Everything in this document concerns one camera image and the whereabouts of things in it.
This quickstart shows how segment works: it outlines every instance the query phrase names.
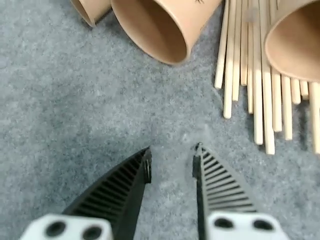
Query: wooden stick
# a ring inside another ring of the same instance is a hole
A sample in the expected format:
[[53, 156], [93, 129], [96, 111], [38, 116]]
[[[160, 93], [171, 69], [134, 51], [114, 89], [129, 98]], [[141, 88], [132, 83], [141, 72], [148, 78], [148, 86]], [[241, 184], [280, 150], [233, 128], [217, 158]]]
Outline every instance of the wooden stick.
[[240, 60], [240, 82], [242, 86], [248, 84], [248, 0], [242, 0], [241, 16], [241, 60]]
[[[252, 11], [253, 0], [248, 0], [248, 11]], [[248, 113], [254, 113], [254, 25], [253, 20], [248, 19], [248, 70], [247, 70], [247, 98], [248, 98]]]
[[227, 51], [228, 18], [229, 18], [229, 0], [225, 0], [218, 59], [216, 62], [216, 69], [215, 69], [214, 87], [216, 89], [222, 88], [222, 83], [224, 78], [226, 51]]
[[283, 125], [285, 140], [293, 139], [292, 104], [291, 104], [291, 80], [290, 77], [281, 75], [281, 89], [283, 102]]
[[261, 73], [261, 38], [259, 2], [252, 1], [253, 23], [253, 108], [254, 108], [254, 141], [257, 145], [264, 143], [263, 101]]
[[[270, 4], [270, 24], [276, 18], [277, 0], [269, 0]], [[281, 102], [281, 75], [271, 67], [272, 78], [272, 127], [273, 131], [282, 131], [282, 102]]]
[[264, 126], [264, 142], [265, 152], [268, 155], [275, 154], [275, 133], [273, 130], [273, 116], [272, 116], [272, 87], [271, 87], [271, 73], [270, 65], [267, 61], [267, 56], [264, 49], [265, 36], [269, 27], [268, 18], [268, 0], [259, 0], [259, 12], [260, 12], [260, 37], [261, 44], [261, 66], [262, 66], [262, 90], [263, 90], [263, 126]]
[[236, 1], [232, 100], [239, 100], [242, 0]]
[[235, 0], [229, 2], [228, 34], [226, 45], [226, 65], [224, 79], [224, 108], [223, 116], [226, 119], [231, 118], [232, 114], [232, 88], [234, 71], [234, 49], [235, 49], [235, 26], [237, 3]]
[[303, 100], [309, 99], [308, 83], [306, 81], [300, 81], [300, 92]]
[[291, 96], [293, 104], [299, 105], [301, 103], [300, 83], [296, 78], [291, 79]]
[[316, 82], [309, 82], [308, 85], [310, 94], [313, 151], [315, 154], [320, 154], [319, 86]]

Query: cardboard tube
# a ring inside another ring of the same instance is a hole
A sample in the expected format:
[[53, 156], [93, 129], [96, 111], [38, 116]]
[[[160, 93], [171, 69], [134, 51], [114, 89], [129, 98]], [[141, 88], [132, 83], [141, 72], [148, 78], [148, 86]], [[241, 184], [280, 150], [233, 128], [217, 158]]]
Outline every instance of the cardboard tube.
[[320, 82], [320, 0], [281, 0], [264, 49], [268, 61], [293, 79]]
[[176, 65], [190, 57], [222, 0], [111, 0], [120, 25], [145, 53]]
[[91, 27], [111, 9], [110, 0], [71, 0], [72, 5]]

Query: ribbed gripper pad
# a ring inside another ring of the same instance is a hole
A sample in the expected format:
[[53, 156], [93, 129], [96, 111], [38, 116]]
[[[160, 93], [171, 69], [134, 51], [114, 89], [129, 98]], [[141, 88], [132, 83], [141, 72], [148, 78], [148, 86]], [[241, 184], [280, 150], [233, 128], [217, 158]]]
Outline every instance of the ribbed gripper pad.
[[115, 240], [131, 240], [145, 184], [151, 182], [151, 158], [149, 148], [130, 156], [98, 179], [63, 214], [108, 220]]

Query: carpet floor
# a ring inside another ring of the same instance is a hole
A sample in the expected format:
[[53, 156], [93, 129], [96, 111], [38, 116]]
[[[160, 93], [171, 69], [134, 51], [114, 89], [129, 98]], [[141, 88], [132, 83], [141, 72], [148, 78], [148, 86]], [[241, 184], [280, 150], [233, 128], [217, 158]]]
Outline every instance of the carpet floor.
[[292, 240], [320, 239], [320, 161], [309, 109], [294, 108], [294, 140], [276, 154], [253, 142], [246, 93], [222, 118], [213, 77], [222, 7], [191, 59], [157, 62], [126, 36], [114, 14], [96, 28], [68, 0], [0, 1], [0, 238], [60, 213], [99, 176], [151, 146], [136, 240], [197, 239], [191, 148], [201, 141], [244, 176]]

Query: screw hole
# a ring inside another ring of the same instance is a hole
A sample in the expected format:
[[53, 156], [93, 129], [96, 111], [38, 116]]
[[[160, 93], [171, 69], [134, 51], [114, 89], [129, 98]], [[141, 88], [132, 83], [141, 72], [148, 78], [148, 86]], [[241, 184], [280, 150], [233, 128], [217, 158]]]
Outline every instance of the screw hole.
[[83, 239], [84, 240], [96, 240], [101, 235], [101, 228], [98, 226], [91, 226], [83, 233]]
[[214, 221], [214, 225], [219, 228], [223, 229], [232, 229], [234, 227], [234, 224], [232, 221], [225, 219], [225, 218], [218, 218]]
[[45, 231], [48, 237], [57, 237], [64, 232], [66, 224], [63, 221], [56, 221], [50, 224]]
[[274, 227], [265, 220], [255, 220], [253, 226], [259, 230], [272, 231]]

